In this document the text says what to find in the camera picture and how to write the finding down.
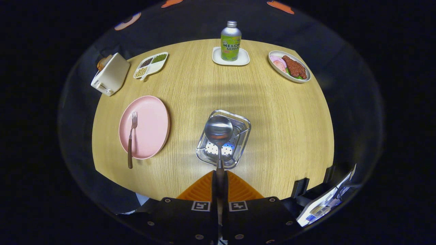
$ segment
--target white toaster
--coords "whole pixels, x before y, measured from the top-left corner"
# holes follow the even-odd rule
[[[91,86],[111,96],[121,88],[129,70],[130,63],[119,53],[112,56],[106,66],[94,76]]]

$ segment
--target metal fork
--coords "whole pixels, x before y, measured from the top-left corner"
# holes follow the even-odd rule
[[[129,151],[128,151],[128,163],[129,168],[133,168],[132,164],[132,130],[138,126],[138,113],[132,112],[132,128],[130,129],[130,136],[129,136]]]

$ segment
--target melon soda bottle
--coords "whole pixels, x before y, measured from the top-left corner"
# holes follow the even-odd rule
[[[227,27],[221,32],[221,58],[225,61],[238,59],[242,33],[236,24],[236,21],[227,21]]]

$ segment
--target beans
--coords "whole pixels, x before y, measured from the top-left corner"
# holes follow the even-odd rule
[[[142,76],[145,74],[145,72],[147,71],[147,68],[148,68],[148,67],[144,67],[144,68],[139,69],[139,70],[136,72],[135,76],[136,76],[136,77],[142,77]]]
[[[159,62],[159,61],[163,61],[166,57],[167,57],[166,54],[158,55],[158,56],[154,57],[152,64]]]
[[[141,67],[144,67],[144,66],[146,66],[146,65],[149,65],[152,59],[153,59],[153,58],[149,58],[148,60],[144,61],[144,63],[142,63],[142,65],[141,65]]]

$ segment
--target wooden table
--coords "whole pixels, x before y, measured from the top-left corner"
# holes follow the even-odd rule
[[[214,170],[195,155],[209,114],[223,109],[248,118],[252,130],[241,161],[231,171],[263,196],[291,195],[294,181],[310,178],[308,188],[324,179],[333,162],[334,139],[329,109],[312,74],[299,84],[282,77],[268,63],[268,53],[293,50],[242,40],[250,56],[245,66],[221,66],[212,61],[219,39],[172,44],[140,54],[131,63],[124,85],[114,95],[102,95],[95,113],[92,153],[95,169],[115,183],[160,200],[177,197],[204,174]],[[165,66],[144,81],[133,78],[148,56],[168,52]],[[118,136],[124,109],[136,98],[160,98],[170,115],[170,134],[163,149],[146,160],[133,159]]]

